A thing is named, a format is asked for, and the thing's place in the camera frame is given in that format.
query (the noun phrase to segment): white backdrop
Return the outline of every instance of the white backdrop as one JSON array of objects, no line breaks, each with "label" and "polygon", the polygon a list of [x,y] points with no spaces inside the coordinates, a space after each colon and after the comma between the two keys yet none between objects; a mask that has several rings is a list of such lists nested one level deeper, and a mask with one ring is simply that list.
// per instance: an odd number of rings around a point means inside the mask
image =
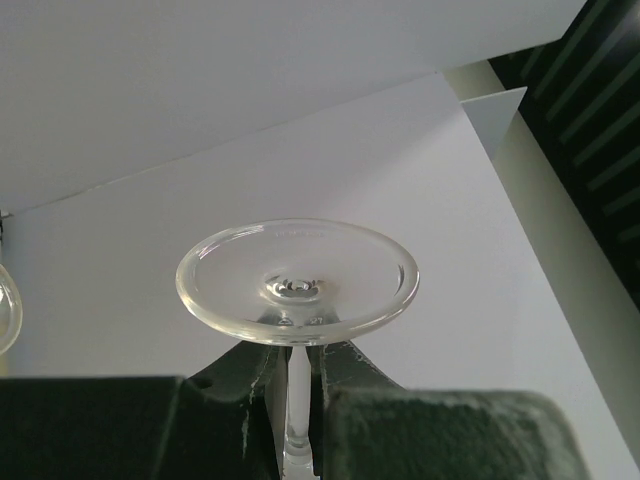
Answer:
[{"label": "white backdrop", "polygon": [[0,208],[553,41],[584,2],[3,0]]},{"label": "white backdrop", "polygon": [[180,258],[223,228],[289,216],[366,225],[414,254],[414,304],[356,342],[391,377],[540,391],[567,413],[594,478],[640,478],[469,120],[435,74],[7,221],[26,312],[11,373],[194,373],[235,341],[181,305]]}]

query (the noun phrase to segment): clear glass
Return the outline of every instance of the clear glass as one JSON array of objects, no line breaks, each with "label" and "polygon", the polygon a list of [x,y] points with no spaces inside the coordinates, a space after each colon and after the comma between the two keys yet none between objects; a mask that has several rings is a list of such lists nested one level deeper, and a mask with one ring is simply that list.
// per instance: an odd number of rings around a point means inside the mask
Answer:
[{"label": "clear glass", "polygon": [[366,228],[315,219],[217,233],[191,249],[176,273],[180,298],[207,325],[242,340],[296,347],[285,439],[285,470],[295,478],[313,478],[311,370],[300,347],[381,327],[409,306],[418,284],[418,267],[398,243]]},{"label": "clear glass", "polygon": [[18,338],[22,326],[22,301],[18,287],[0,264],[0,354]]}]

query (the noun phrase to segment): glass foot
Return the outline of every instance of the glass foot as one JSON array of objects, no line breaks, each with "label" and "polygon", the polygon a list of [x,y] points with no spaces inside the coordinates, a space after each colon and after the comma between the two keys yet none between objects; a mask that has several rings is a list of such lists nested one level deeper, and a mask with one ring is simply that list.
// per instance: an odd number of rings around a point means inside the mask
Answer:
[{"label": "glass foot", "polygon": [[[418,289],[411,255],[384,235],[326,220],[289,219],[220,232],[176,274],[189,311],[228,335],[269,345],[321,345],[389,322]],[[271,312],[277,323],[264,321]]]}]

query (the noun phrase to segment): glass stem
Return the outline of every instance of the glass stem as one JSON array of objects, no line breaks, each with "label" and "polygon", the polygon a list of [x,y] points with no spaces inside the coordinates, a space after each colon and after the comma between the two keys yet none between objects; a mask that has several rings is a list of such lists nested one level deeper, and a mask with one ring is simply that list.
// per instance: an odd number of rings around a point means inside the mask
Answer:
[{"label": "glass stem", "polygon": [[309,444],[311,364],[305,347],[293,347],[291,351],[287,405],[285,451],[292,463],[307,463],[311,458]]}]

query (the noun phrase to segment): black slatted panel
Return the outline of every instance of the black slatted panel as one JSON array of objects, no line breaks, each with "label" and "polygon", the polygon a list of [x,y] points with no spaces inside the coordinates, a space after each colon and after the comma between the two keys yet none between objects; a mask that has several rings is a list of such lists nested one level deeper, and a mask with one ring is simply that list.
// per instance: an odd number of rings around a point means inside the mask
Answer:
[{"label": "black slatted panel", "polygon": [[588,0],[563,38],[491,64],[640,308],[640,4]]}]

